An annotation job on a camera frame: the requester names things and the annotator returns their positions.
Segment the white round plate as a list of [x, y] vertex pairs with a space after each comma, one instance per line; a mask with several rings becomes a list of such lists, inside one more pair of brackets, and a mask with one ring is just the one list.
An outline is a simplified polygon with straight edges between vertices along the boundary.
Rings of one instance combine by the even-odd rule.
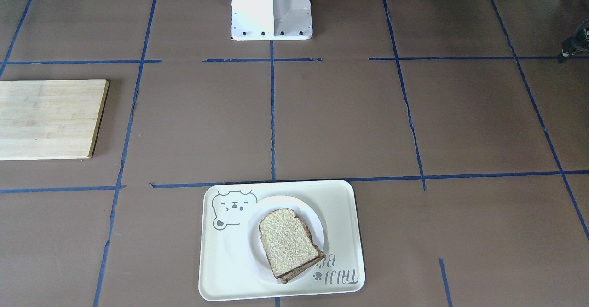
[[302, 200], [275, 195], [253, 204], [242, 217], [243, 260], [257, 279], [288, 284], [323, 261], [323, 225]]

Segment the bread slice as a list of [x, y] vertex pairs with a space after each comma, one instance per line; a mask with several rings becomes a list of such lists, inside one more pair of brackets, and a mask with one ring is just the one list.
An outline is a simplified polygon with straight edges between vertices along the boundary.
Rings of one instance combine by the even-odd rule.
[[270, 212], [258, 229], [269, 267], [282, 284], [288, 284], [325, 258], [314, 244], [308, 225], [293, 209]]

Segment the cream bear tray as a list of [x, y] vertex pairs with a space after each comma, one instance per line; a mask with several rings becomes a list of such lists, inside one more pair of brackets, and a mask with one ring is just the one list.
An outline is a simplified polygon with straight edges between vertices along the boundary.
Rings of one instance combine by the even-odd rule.
[[365, 280], [348, 182], [216, 185], [204, 194], [203, 299], [344, 294], [361, 290]]

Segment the wooden cutting board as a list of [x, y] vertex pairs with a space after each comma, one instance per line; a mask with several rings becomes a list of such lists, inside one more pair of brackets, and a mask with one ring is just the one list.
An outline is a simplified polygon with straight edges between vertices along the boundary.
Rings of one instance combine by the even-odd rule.
[[107, 79], [2, 81], [0, 158], [91, 158], [108, 91]]

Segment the white pedestal column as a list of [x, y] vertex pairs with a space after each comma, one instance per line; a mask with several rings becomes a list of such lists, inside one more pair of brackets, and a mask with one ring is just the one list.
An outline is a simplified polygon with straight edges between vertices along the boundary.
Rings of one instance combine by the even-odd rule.
[[311, 0], [232, 0], [230, 36], [236, 41], [311, 39]]

